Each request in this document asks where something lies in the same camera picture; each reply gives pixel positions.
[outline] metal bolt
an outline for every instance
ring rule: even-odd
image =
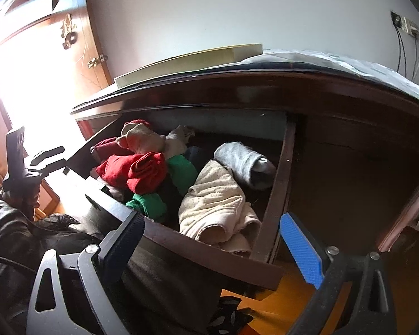
[[[87,246],[87,248],[85,248],[85,251],[87,253],[93,254],[96,253],[98,249],[99,247],[96,244],[90,244],[89,246]]]
[[[339,250],[337,247],[335,247],[335,246],[330,246],[330,247],[327,247],[326,251],[327,251],[327,252],[328,252],[328,254],[330,254],[330,255],[337,255],[337,254],[339,254],[339,253],[340,253],[340,250]]]
[[[377,261],[378,259],[380,259],[380,254],[378,254],[377,252],[371,252],[371,253],[370,253],[370,257],[371,257],[374,261]]]

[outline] brass hardware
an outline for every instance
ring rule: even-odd
[[[61,37],[65,39],[65,41],[62,43],[62,46],[65,50],[69,49],[72,44],[78,41],[78,33],[73,31],[73,29],[76,28],[76,24],[73,24],[72,22],[72,16],[67,14],[65,19],[63,19],[61,26]]]
[[[103,62],[105,62],[108,59],[107,55],[101,54],[99,55],[99,58],[93,58],[92,60],[87,62],[87,68],[94,68],[96,67],[98,64],[101,64]]]

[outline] door hinge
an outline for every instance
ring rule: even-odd
[[[99,55],[98,58],[93,58],[92,60],[87,62],[87,68],[94,68],[96,67],[98,64],[101,64],[103,62],[105,62],[108,59],[107,55],[101,54]]]

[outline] red clothing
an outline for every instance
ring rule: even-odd
[[[118,146],[115,140],[116,137],[112,137],[95,145],[95,151],[97,152],[101,161],[107,160],[112,155],[128,156],[134,154],[132,151]]]
[[[117,188],[129,188],[143,195],[155,191],[166,177],[168,169],[163,153],[144,155],[112,155],[96,168],[102,179]]]

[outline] electrical socket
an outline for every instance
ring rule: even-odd
[[[408,35],[411,35],[412,37],[416,38],[417,26],[414,22],[392,11],[391,20],[393,22],[393,25],[396,26],[396,28],[399,28],[404,33],[407,33]]]

